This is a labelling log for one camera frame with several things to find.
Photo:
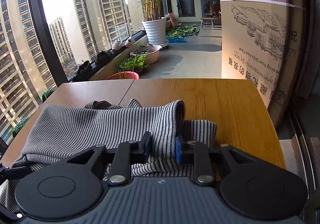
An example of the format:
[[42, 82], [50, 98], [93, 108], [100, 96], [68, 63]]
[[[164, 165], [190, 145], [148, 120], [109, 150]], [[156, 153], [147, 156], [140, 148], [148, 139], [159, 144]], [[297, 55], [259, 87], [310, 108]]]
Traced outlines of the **small wooden stool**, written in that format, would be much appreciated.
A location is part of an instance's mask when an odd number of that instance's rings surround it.
[[221, 18], [220, 17], [202, 17], [200, 27], [203, 27], [204, 25], [210, 25], [211, 28], [216, 28], [218, 26], [221, 26]]

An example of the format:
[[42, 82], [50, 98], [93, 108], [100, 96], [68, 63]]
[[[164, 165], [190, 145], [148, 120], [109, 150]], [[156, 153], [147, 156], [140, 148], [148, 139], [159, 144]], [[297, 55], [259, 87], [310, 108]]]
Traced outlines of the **pink basin with plants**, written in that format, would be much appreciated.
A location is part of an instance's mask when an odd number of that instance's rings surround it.
[[150, 65], [159, 60], [161, 45], [144, 45], [130, 52], [131, 57], [145, 57], [145, 63]]

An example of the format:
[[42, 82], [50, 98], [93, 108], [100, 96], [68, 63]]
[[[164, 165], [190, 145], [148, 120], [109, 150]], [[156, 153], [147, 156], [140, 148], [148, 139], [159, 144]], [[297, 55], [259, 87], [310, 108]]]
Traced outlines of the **green knitted slipper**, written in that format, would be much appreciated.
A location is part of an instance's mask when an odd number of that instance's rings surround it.
[[44, 103], [44, 102], [48, 99], [48, 97], [55, 92], [55, 90], [56, 90], [56, 89], [50, 89], [50, 90], [45, 91], [45, 92], [42, 94], [42, 98], [41, 98], [41, 99], [42, 99], [42, 102]]
[[24, 117], [23, 119], [21, 119], [18, 124], [13, 128], [12, 130], [12, 137], [15, 138], [18, 133], [20, 132], [20, 130], [25, 126], [25, 124], [27, 123], [27, 121], [30, 119], [30, 117]]

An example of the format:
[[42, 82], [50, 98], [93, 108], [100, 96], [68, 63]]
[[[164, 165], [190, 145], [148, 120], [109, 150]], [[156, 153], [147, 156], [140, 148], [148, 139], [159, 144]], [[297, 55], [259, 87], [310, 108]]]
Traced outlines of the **red basin with grass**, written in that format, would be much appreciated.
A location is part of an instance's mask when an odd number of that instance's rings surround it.
[[139, 79], [139, 75], [133, 71], [123, 71], [115, 73], [106, 78], [106, 80], [120, 80], [120, 79]]

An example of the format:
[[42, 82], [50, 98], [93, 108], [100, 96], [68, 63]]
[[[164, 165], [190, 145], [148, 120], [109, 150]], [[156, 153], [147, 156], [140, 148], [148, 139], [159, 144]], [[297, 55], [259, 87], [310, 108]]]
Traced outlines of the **green vegetables on floor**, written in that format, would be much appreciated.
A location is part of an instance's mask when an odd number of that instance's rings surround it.
[[188, 36], [198, 35], [200, 28], [197, 25], [181, 25], [176, 28], [169, 29], [165, 36], [170, 39], [184, 38]]

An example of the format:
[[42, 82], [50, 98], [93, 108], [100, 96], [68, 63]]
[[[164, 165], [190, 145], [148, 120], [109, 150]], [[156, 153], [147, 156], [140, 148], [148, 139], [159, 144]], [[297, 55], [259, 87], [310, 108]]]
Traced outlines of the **small pink baby shoe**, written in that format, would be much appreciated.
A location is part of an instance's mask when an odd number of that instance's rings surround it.
[[112, 49], [117, 51], [123, 47], [123, 42], [121, 40], [115, 40], [112, 44]]

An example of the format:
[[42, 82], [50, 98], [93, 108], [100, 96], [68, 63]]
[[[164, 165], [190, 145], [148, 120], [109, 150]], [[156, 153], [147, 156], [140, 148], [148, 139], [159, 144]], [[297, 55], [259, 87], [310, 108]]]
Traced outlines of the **large cardboard box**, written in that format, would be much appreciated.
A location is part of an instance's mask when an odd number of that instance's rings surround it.
[[285, 58], [298, 56], [303, 0], [220, 0], [222, 78], [251, 80], [265, 106], [282, 101], [277, 90]]

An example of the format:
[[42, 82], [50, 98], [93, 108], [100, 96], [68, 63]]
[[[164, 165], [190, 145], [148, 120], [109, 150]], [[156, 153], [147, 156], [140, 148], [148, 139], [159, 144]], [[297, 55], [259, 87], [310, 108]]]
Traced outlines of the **black shoe on sill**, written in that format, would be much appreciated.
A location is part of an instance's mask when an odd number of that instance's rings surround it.
[[72, 76], [73, 82], [80, 82], [83, 81], [88, 77], [90, 72], [92, 71], [92, 65], [89, 62], [89, 60], [85, 61], [83, 64], [81, 64], [78, 69], [74, 72]]
[[98, 65], [105, 65], [109, 61], [113, 59], [113, 53], [110, 50], [107, 51], [101, 51], [97, 54], [97, 57], [95, 59], [95, 64]]

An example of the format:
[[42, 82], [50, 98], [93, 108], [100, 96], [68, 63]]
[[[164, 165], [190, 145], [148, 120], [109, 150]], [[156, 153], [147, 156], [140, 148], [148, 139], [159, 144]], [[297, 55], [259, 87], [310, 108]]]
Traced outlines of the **green leafy vegetable plant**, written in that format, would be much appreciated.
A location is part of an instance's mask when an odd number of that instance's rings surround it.
[[119, 65], [119, 71], [141, 72], [147, 69], [149, 65], [146, 63], [146, 55], [132, 56], [125, 59]]

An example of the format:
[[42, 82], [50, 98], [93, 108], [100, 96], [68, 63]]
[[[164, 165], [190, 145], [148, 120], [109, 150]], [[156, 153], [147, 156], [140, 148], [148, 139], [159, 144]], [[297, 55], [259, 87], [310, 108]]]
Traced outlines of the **grey striped garment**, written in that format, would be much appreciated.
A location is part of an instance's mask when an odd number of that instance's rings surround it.
[[144, 164], [132, 166], [133, 176], [188, 176], [192, 167], [175, 161], [175, 138], [198, 141], [212, 147], [217, 126], [208, 120], [187, 120], [185, 104], [176, 100], [163, 106], [143, 107], [130, 100], [126, 107], [93, 101], [83, 108], [48, 104], [27, 137], [12, 167], [40, 170], [78, 152], [103, 144], [114, 149], [120, 143], [152, 136], [152, 153]]

